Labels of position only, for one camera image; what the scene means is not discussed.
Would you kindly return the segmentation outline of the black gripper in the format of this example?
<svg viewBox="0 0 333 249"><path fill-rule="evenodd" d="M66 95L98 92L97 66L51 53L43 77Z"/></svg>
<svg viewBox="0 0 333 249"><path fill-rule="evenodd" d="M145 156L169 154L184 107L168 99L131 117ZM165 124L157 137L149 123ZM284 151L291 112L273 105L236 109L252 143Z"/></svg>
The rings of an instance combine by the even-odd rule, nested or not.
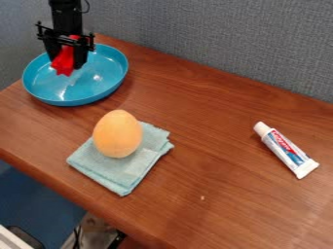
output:
<svg viewBox="0 0 333 249"><path fill-rule="evenodd" d="M83 32L83 14L90 12L89 0L48 0L52 14L52 26L36 23L38 39L43 41L50 60L54 60L62 50L62 45L74 48L75 70L87 61L89 51L95 49L94 34Z"/></svg>

